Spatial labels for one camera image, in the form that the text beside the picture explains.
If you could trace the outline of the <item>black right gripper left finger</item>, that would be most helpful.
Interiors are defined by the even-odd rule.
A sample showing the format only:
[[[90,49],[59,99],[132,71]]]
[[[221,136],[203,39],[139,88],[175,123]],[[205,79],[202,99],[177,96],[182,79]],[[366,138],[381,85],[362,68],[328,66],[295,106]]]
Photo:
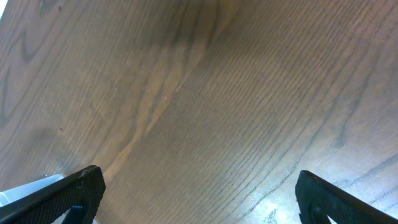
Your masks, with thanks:
[[[1,192],[1,223],[95,223],[106,185],[100,167],[51,175]]]

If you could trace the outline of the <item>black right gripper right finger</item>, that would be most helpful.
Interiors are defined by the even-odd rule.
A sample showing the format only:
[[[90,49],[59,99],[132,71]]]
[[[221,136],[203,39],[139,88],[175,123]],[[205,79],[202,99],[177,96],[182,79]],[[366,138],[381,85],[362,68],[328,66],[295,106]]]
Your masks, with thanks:
[[[301,170],[295,196],[302,223],[397,224],[397,219],[375,209],[308,170]]]

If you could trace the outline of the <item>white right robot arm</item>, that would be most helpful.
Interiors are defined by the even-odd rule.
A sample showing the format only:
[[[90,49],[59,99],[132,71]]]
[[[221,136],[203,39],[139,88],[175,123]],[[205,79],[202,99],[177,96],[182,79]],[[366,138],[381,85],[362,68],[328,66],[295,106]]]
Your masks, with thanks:
[[[1,223],[92,224],[106,190],[100,167],[1,192]],[[397,219],[302,170],[295,186],[302,223],[397,223]]]

